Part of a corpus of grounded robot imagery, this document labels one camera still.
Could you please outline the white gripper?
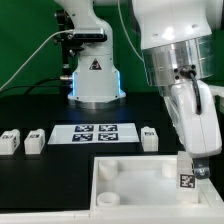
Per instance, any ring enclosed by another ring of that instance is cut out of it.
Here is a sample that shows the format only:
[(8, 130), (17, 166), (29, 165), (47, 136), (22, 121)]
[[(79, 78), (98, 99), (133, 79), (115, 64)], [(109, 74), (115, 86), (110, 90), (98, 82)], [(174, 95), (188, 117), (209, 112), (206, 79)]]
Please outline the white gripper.
[(173, 85), (164, 101), (173, 126), (186, 152), (193, 159), (197, 179), (208, 179), (208, 156), (222, 150), (222, 139), (213, 96), (207, 84), (198, 81), (201, 114), (196, 113), (196, 97), (191, 82)]

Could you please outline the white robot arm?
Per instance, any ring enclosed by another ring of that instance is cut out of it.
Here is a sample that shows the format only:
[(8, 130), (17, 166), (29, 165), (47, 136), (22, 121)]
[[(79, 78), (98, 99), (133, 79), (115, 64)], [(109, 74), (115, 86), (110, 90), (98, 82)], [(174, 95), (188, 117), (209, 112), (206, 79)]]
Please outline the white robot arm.
[[(113, 67), (112, 29), (99, 19), (95, 4), (119, 0), (55, 0), (71, 18), (69, 31), (80, 45), (73, 73), (72, 103), (94, 108), (114, 103), (125, 93)], [(209, 158), (222, 150), (221, 134), (210, 87), (214, 74), (211, 0), (128, 0), (141, 34), (147, 81), (159, 88), (198, 179), (210, 176)]]

